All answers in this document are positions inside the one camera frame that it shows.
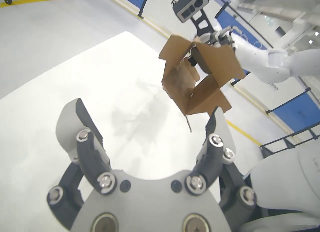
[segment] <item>metal screw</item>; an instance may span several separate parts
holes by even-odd
[[[201,189],[201,187],[203,186],[203,182],[198,176],[194,176],[191,179],[191,186],[194,189]]]
[[[89,134],[87,131],[81,131],[79,133],[79,138],[82,140],[82,139],[85,139],[85,138],[88,138]]]
[[[207,221],[200,215],[192,214],[186,218],[183,232],[209,232]]]
[[[245,199],[247,201],[253,201],[254,200],[255,196],[254,196],[254,192],[252,190],[246,190],[244,193],[245,193],[244,197],[245,197]]]
[[[189,175],[187,176],[185,183],[188,191],[195,195],[201,195],[207,189],[206,181],[201,175],[193,177]]]
[[[76,137],[76,138],[77,138],[77,141],[78,141],[78,142],[85,142],[85,141],[87,141],[90,132],[91,132],[90,129],[81,130],[81,131],[77,134],[77,137]]]
[[[249,206],[255,205],[254,193],[255,193],[255,191],[248,186],[242,186],[240,189],[240,196],[241,196],[242,200]]]
[[[223,146],[223,141],[222,141],[221,137],[219,137],[219,135],[217,135],[217,134],[210,134],[209,141],[215,147],[222,147]]]
[[[56,201],[59,199],[59,197],[60,197],[60,192],[58,189],[54,189],[49,193],[50,201]]]
[[[224,155],[227,159],[232,159],[235,156],[234,152],[228,147],[225,149]]]
[[[63,188],[60,186],[55,186],[49,191],[49,204],[55,205],[61,201],[63,197]]]
[[[111,172],[104,172],[100,174],[97,179],[101,189],[102,194],[109,194],[114,191],[116,187],[116,177]]]
[[[220,137],[213,137],[212,140],[214,141],[215,144],[220,144],[221,143],[221,138]]]
[[[112,184],[112,180],[109,176],[104,176],[99,184],[101,188],[109,188]]]

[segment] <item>white robot body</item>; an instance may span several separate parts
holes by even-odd
[[[257,164],[250,173],[257,205],[320,217],[319,143],[274,154]]]
[[[217,19],[213,20],[212,26],[218,34],[222,32]],[[278,83],[289,77],[320,76],[320,49],[309,49],[289,55],[284,49],[259,49],[236,33],[231,33],[231,38],[240,65],[265,83]]]

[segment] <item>robotic finger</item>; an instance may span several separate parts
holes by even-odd
[[[141,180],[111,169],[102,136],[81,99],[75,99],[57,124],[58,140],[72,162],[49,191],[48,205],[72,232],[237,231],[253,213],[256,196],[233,163],[236,150],[220,107],[206,132],[192,171]],[[78,190],[84,176],[94,188],[85,202]],[[208,191],[217,178],[224,191],[220,204]]]

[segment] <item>cardboard flap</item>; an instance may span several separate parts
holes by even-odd
[[[232,108],[231,104],[226,99],[226,97],[224,96],[224,94],[220,89],[218,89],[215,93],[210,95],[207,99],[205,99],[199,105],[194,105],[194,108],[192,110],[189,110],[187,112],[187,115],[196,114],[196,113],[208,113],[209,115],[211,115],[217,106],[222,108],[223,113],[225,113],[226,111]]]
[[[171,72],[162,79],[165,91],[184,115],[187,113],[195,83],[186,62],[181,62],[178,66],[173,67]]]
[[[174,67],[179,65],[191,47],[191,41],[181,36],[171,35],[159,54],[160,59],[166,60],[163,77],[166,77]]]
[[[196,45],[217,83],[219,84],[219,87],[225,85],[232,78],[245,78],[245,72],[236,59],[232,47],[229,45],[223,45],[219,48],[216,48],[198,42],[196,42]]]

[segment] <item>white floor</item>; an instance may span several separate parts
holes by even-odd
[[[70,162],[55,126],[62,107],[77,97],[114,168],[154,179],[193,167],[208,117],[190,116],[190,133],[162,90],[161,35],[110,0],[32,3],[0,14],[14,19],[1,26],[1,230],[63,231],[46,194]],[[144,53],[133,52],[142,46]],[[226,118],[237,127],[261,143],[285,135],[232,89],[223,91],[233,105]],[[245,174],[262,159],[259,148],[234,128],[231,133]],[[84,185],[85,197],[88,192]]]

